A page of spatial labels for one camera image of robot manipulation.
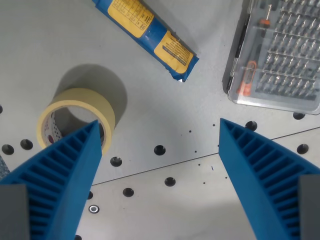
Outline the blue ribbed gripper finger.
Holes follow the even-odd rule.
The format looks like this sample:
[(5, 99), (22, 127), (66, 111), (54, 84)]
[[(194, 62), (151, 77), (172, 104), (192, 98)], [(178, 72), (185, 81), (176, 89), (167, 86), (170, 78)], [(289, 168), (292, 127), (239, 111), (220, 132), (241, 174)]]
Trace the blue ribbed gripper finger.
[(298, 179), (320, 169), (280, 144), (221, 118), (218, 154), (258, 240), (301, 239)]
[(73, 240), (102, 158), (97, 120), (46, 147), (1, 180), (27, 191), (32, 240)]

